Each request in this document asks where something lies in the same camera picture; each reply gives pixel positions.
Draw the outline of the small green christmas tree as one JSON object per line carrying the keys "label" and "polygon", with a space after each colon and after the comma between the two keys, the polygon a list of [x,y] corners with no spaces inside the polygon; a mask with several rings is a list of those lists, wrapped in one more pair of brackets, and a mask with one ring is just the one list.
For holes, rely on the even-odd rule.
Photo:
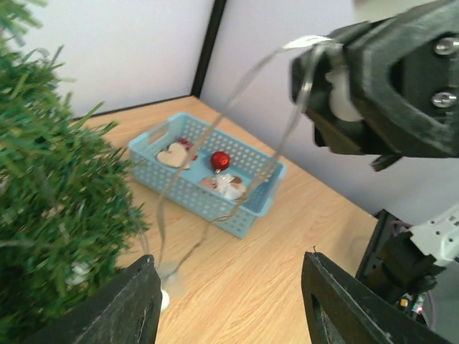
{"label": "small green christmas tree", "polygon": [[13,48],[39,27],[30,1],[1,3],[1,341],[19,343],[104,287],[145,231],[105,134],[74,120],[56,56]]}

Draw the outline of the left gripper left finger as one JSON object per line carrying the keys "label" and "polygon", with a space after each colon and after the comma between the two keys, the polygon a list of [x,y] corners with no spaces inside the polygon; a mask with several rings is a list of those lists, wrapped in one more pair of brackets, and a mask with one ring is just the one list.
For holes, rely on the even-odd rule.
{"label": "left gripper left finger", "polygon": [[25,343],[155,343],[161,281],[150,254],[143,255],[64,317]]}

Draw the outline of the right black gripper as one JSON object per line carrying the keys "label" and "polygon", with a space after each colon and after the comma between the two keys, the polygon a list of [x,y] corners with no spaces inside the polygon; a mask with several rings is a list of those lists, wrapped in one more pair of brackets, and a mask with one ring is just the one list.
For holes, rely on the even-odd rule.
{"label": "right black gripper", "polygon": [[290,68],[290,96],[312,77],[303,109],[316,145],[373,155],[382,171],[407,158],[458,156],[458,3],[432,1],[334,30],[330,52]]}

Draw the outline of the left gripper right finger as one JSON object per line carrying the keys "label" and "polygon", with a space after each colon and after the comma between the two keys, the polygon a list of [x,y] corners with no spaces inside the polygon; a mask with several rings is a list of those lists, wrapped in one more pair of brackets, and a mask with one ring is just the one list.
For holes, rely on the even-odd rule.
{"label": "left gripper right finger", "polygon": [[320,252],[306,252],[301,289],[312,343],[444,343]]}

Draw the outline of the fairy light string white beads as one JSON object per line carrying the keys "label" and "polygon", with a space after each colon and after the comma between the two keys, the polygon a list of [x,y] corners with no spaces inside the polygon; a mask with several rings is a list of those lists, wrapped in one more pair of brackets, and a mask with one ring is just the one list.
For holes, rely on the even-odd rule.
{"label": "fairy light string white beads", "polygon": [[[300,90],[295,109],[274,154],[266,157],[248,144],[241,143],[237,139],[218,131],[217,126],[225,118],[228,110],[250,86],[260,71],[277,55],[294,49],[306,49],[309,54],[307,59],[308,70],[300,78]],[[234,237],[242,239],[247,236],[255,220],[265,215],[272,201],[269,196],[262,196],[260,186],[266,182],[276,183],[279,177],[284,174],[284,167],[278,160],[289,137],[297,127],[302,113],[306,110],[311,96],[313,75],[319,60],[323,56],[329,57],[331,69],[338,71],[343,66],[341,61],[343,55],[343,48],[340,43],[322,36],[304,36],[276,49],[246,73],[229,97],[224,110],[212,124],[202,131],[202,134],[195,140],[192,149],[180,160],[178,169],[161,190],[156,209],[156,220],[161,237],[161,251],[157,259],[156,271],[161,280],[161,292],[164,296],[161,305],[163,309],[166,309],[170,302],[166,288],[178,280],[180,267],[205,243],[212,226],[217,226]],[[186,188],[184,184],[181,174],[185,167],[191,164],[191,157],[198,151],[223,152],[229,157],[229,168],[216,168],[214,170],[213,180],[217,185],[216,191],[206,191],[198,185]],[[167,199],[175,201],[206,220],[200,239],[178,262],[164,261],[166,248],[164,204]]]}

